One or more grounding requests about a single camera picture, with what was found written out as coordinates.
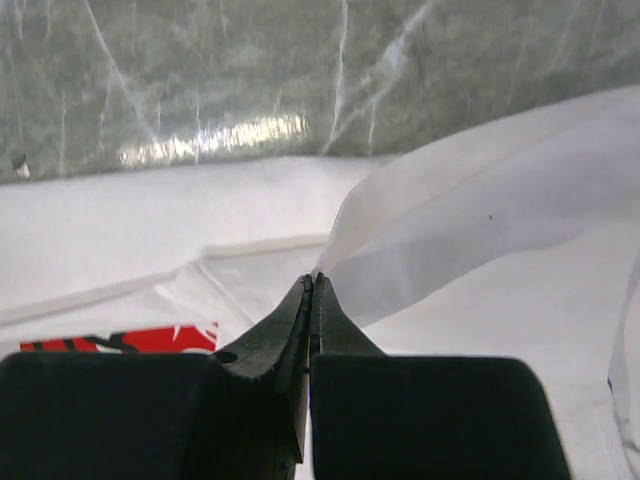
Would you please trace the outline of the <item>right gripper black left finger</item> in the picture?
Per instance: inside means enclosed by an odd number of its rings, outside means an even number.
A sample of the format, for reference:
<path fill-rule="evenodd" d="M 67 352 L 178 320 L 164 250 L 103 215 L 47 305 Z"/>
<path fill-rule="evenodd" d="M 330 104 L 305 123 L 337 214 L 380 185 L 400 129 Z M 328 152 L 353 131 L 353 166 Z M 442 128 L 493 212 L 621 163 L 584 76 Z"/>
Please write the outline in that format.
<path fill-rule="evenodd" d="M 5 479 L 291 479 L 311 279 L 235 341 L 210 327 L 27 342 L 1 362 Z"/>

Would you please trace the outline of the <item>white t shirt red print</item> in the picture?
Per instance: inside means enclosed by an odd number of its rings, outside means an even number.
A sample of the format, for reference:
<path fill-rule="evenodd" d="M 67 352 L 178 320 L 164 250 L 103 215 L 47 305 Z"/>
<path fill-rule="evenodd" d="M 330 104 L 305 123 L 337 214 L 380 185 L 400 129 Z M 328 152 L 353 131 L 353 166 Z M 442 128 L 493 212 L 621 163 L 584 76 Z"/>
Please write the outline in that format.
<path fill-rule="evenodd" d="M 577 479 L 639 475 L 639 90 L 408 154 L 6 186 L 1 352 L 229 344 L 322 273 L 383 351 L 526 362 Z"/>

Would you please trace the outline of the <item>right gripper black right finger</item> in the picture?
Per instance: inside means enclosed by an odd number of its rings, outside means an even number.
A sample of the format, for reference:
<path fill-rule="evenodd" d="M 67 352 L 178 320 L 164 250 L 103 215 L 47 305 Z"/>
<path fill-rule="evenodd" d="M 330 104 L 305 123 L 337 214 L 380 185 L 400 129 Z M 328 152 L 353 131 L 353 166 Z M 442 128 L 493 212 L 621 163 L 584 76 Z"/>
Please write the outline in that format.
<path fill-rule="evenodd" d="M 330 279 L 310 316 L 318 479 L 567 479 L 544 389 L 523 362 L 390 356 L 344 313 Z"/>

